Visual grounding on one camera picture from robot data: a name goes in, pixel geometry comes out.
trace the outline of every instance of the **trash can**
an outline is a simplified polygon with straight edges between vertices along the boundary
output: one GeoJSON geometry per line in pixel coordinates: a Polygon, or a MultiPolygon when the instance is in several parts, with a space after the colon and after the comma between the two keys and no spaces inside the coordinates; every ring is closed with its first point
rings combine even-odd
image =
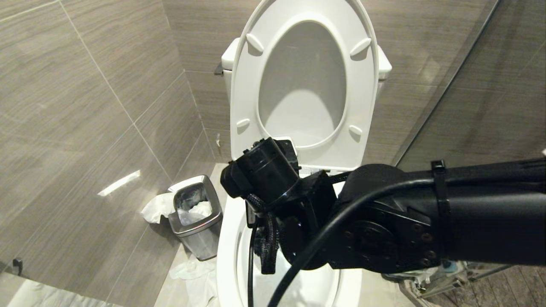
{"type": "Polygon", "coordinates": [[[216,257],[223,216],[218,195],[209,177],[206,175],[193,177],[171,188],[176,189],[173,203],[175,212],[169,215],[174,234],[198,260],[204,261],[216,257]],[[205,201],[210,202],[211,215],[198,221],[188,219],[181,221],[180,210],[187,211],[205,201]]]}

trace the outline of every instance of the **black robotic arm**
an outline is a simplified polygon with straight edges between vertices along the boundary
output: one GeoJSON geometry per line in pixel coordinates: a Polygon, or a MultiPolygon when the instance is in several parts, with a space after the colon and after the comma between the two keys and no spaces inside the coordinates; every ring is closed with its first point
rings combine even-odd
{"type": "Polygon", "coordinates": [[[326,263],[379,273],[435,267],[443,259],[545,265],[543,158],[450,169],[434,161],[430,170],[411,173],[369,164],[300,178],[287,142],[256,142],[221,177],[230,196],[247,200],[249,227],[265,228],[262,273],[275,271],[277,242],[292,264],[270,305],[300,269],[326,263]],[[339,181],[346,183],[336,197],[339,181]]]}

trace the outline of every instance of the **toilet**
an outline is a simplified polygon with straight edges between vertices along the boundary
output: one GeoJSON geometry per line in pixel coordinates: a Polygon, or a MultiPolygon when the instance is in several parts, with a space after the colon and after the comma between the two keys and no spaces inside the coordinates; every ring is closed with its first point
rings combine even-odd
{"type": "MultiPolygon", "coordinates": [[[[300,176],[362,164],[373,108],[392,67],[359,0],[263,0],[222,56],[232,159],[263,138],[289,138],[300,176]]],[[[343,183],[334,185],[336,193],[343,183]]],[[[218,245],[218,300],[247,306],[245,202],[228,197],[218,245]]],[[[266,306],[290,264],[253,264],[254,306],[266,306]]],[[[280,305],[413,306],[396,284],[362,269],[300,271],[280,305]]]]}

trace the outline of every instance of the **toilet lid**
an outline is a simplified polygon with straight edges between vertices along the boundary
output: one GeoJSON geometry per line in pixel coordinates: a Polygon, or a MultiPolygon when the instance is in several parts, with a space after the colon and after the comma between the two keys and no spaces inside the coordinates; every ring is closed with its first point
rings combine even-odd
{"type": "Polygon", "coordinates": [[[361,163],[377,92],[378,52],[358,0],[263,0],[235,55],[232,157],[290,137],[304,166],[361,163]]]}

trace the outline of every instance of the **tissue paper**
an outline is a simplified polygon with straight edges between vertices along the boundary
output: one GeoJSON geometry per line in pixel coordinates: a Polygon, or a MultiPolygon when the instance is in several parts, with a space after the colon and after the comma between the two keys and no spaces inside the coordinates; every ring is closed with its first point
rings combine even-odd
{"type": "Polygon", "coordinates": [[[159,224],[162,215],[168,217],[169,214],[175,212],[173,206],[175,194],[176,193],[165,193],[155,196],[146,204],[140,214],[142,214],[148,223],[159,224]]]}
{"type": "Polygon", "coordinates": [[[200,202],[188,211],[183,208],[177,208],[176,211],[178,212],[180,223],[184,226],[188,226],[211,215],[212,206],[210,202],[200,202]]]}
{"type": "Polygon", "coordinates": [[[189,304],[191,307],[205,307],[217,297],[216,259],[199,261],[194,255],[169,271],[172,279],[186,280],[189,304]]]}

